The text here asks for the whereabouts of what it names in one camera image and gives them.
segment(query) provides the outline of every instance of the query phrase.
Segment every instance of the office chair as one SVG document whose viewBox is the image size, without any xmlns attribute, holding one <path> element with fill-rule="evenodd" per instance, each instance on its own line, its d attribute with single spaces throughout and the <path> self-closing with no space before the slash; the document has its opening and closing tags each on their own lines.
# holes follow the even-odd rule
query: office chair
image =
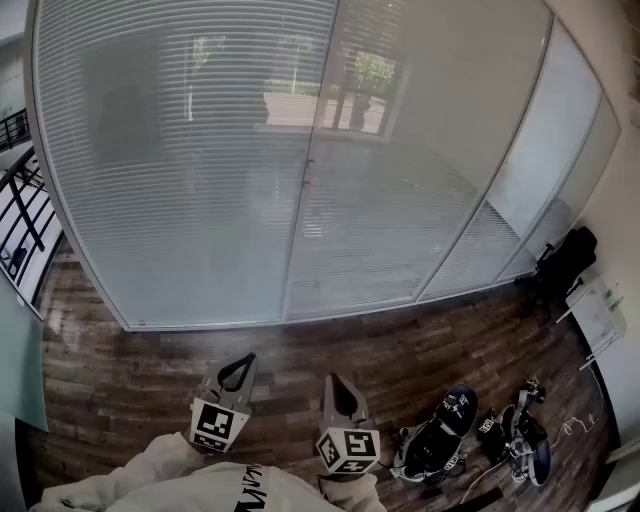
<svg viewBox="0 0 640 512">
<path fill-rule="evenodd" d="M 539 307 L 545 312 L 543 323 L 548 322 L 551 303 L 564 302 L 578 286 L 584 284 L 579 275 L 596 261 L 597 244 L 598 240 L 586 227 L 569 231 L 557 249 L 547 243 L 536 264 L 536 273 L 516 279 L 516 284 L 525 285 L 533 292 L 521 316 Z"/>
</svg>

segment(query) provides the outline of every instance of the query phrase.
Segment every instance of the horizontal blinds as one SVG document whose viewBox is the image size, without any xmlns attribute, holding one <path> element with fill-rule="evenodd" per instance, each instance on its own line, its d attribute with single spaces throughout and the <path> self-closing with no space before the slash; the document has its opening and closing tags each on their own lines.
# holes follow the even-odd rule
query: horizontal blinds
<svg viewBox="0 0 640 512">
<path fill-rule="evenodd" d="M 38 6 L 47 160 L 125 320 L 278 320 L 336 1 Z"/>
<path fill-rule="evenodd" d="M 493 284 L 553 204 L 589 132 L 601 88 L 586 59 L 556 20 L 531 105 L 479 212 L 421 299 Z M 520 267 L 531 265 L 526 255 Z"/>
<path fill-rule="evenodd" d="M 501 275 L 509 280 L 531 271 L 546 244 L 556 246 L 573 225 L 604 172 L 620 135 L 620 127 L 603 94 L 589 136 L 558 196 L 517 257 Z"/>
<path fill-rule="evenodd" d="M 528 0 L 340 2 L 288 318 L 417 297 L 507 150 L 549 20 Z"/>
</svg>

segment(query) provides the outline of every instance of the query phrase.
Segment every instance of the white cable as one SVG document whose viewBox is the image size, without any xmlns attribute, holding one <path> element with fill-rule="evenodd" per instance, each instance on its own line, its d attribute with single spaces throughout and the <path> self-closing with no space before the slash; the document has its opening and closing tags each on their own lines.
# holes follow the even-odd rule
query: white cable
<svg viewBox="0 0 640 512">
<path fill-rule="evenodd" d="M 467 489 L 467 492 L 464 494 L 464 497 L 462 498 L 462 501 L 460 502 L 460 505 L 462 505 L 464 503 L 464 500 L 467 499 L 467 496 L 469 496 L 469 493 L 471 492 L 471 489 L 473 489 L 473 486 L 476 485 L 480 479 L 486 475 L 487 473 L 491 473 L 494 469 L 496 469 L 497 467 L 502 466 L 505 462 L 507 461 L 507 459 L 503 460 L 502 462 L 498 462 L 495 466 L 493 466 L 492 468 L 487 469 L 484 473 L 482 473 L 478 478 L 476 478 L 472 484 L 469 486 L 469 488 Z"/>
<path fill-rule="evenodd" d="M 591 366 L 589 366 L 589 370 L 591 370 L 591 374 L 593 375 L 593 380 L 596 381 L 596 384 L 598 385 L 598 391 L 600 392 L 600 416 L 602 416 L 602 413 L 604 412 L 604 393 L 602 392 L 602 387 L 600 386 L 600 383 L 596 378 L 596 374 L 593 371 L 593 368 L 591 368 Z M 571 418 L 569 418 L 562 425 L 560 425 L 560 430 L 558 431 L 558 438 L 556 439 L 556 442 L 551 445 L 551 448 L 553 448 L 555 445 L 558 444 L 558 442 L 560 441 L 560 437 L 562 436 L 563 430 L 565 434 L 567 434 L 568 436 L 570 436 L 573 433 L 573 430 L 569 425 L 574 421 L 582 425 L 582 428 L 584 429 L 585 434 L 591 432 L 593 428 L 596 426 L 596 423 L 600 420 L 600 418 L 596 418 L 594 420 L 592 414 L 589 414 L 588 417 L 589 417 L 589 421 L 591 422 L 591 426 L 589 428 L 587 428 L 587 426 L 584 424 L 582 420 L 579 420 L 575 416 L 571 416 Z"/>
</svg>

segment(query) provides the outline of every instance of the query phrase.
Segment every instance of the wooden floor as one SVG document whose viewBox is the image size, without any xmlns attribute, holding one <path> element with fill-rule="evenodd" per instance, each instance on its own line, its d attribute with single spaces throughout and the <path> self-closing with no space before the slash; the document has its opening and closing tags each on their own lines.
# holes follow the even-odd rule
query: wooden floor
<svg viewBox="0 0 640 512">
<path fill-rule="evenodd" d="M 555 441 L 572 416 L 600 420 L 585 434 L 576 426 L 553 450 L 553 472 L 542 488 L 515 484 L 503 466 L 478 490 L 499 486 L 505 497 L 490 510 L 582 510 L 611 443 L 597 384 L 578 372 L 585 348 L 570 321 L 540 327 L 518 318 L 522 292 L 507 285 L 486 293 L 388 313 L 288 327 L 214 332 L 123 332 L 63 240 L 39 295 L 46 327 L 44 392 L 49 434 L 32 432 L 38 482 L 51 486 L 106 473 L 144 450 L 154 436 L 183 430 L 189 403 L 209 361 L 254 351 L 260 362 L 254 415 L 228 460 L 276 465 L 315 485 L 321 471 L 318 436 L 323 380 L 332 371 L 351 379 L 368 400 L 389 463 L 394 433 L 411 426 L 454 384 L 471 385 L 479 413 L 502 408 L 527 378 L 546 385 L 532 407 Z M 463 441 L 467 472 L 447 480 L 443 494 L 418 500 L 424 487 L 394 480 L 380 468 L 378 492 L 389 510 L 444 510 L 462 498 L 488 460 L 470 434 Z"/>
</svg>

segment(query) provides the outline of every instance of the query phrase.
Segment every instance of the person's arm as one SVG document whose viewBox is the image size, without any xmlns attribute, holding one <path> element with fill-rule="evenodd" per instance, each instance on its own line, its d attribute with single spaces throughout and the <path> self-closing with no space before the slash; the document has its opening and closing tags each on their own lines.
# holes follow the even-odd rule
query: person's arm
<svg viewBox="0 0 640 512">
<path fill-rule="evenodd" d="M 105 510 L 130 492 L 155 482 L 179 478 L 202 466 L 203 456 L 180 433 L 160 436 L 126 466 L 108 475 L 46 489 L 32 512 L 70 509 Z"/>
<path fill-rule="evenodd" d="M 356 478 L 321 477 L 318 483 L 325 499 L 346 512 L 386 512 L 378 498 L 377 481 L 375 475 L 367 473 Z"/>
</svg>

